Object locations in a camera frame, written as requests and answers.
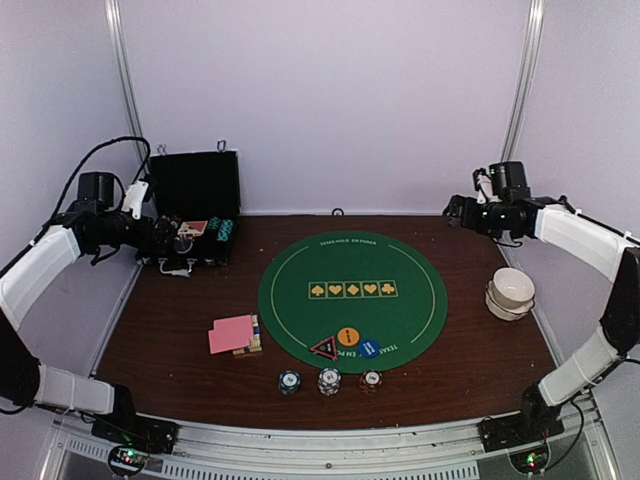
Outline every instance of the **red triangle token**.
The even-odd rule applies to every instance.
[[[321,341],[311,351],[321,357],[330,358],[334,362],[338,360],[338,350],[336,349],[336,337],[333,335]]]

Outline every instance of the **blue button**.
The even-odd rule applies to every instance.
[[[358,345],[358,351],[364,358],[377,357],[380,353],[380,344],[375,340],[363,340]]]

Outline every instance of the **dark brown tabletop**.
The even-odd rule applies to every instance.
[[[374,395],[345,375],[340,392],[319,393],[319,370],[287,354],[262,328],[264,351],[210,355],[218,318],[258,313],[263,272],[282,250],[323,232],[364,230],[420,251],[447,287],[449,313],[435,344],[383,373]],[[508,323],[484,305],[504,266],[497,247],[441,217],[242,217],[228,267],[196,268],[189,279],[145,267],[115,328],[98,378],[127,385],[141,413],[194,422],[283,429],[352,429],[433,424],[517,410],[532,382],[554,368],[532,317]],[[300,390],[282,395],[278,375],[296,370]]]

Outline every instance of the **round orange token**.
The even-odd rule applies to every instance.
[[[353,347],[360,341],[360,334],[353,327],[345,327],[338,332],[338,341],[345,347]]]

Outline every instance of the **pink paper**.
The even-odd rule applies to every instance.
[[[209,350],[211,354],[248,347],[253,338],[253,318],[251,315],[223,318],[213,322],[209,330]]]

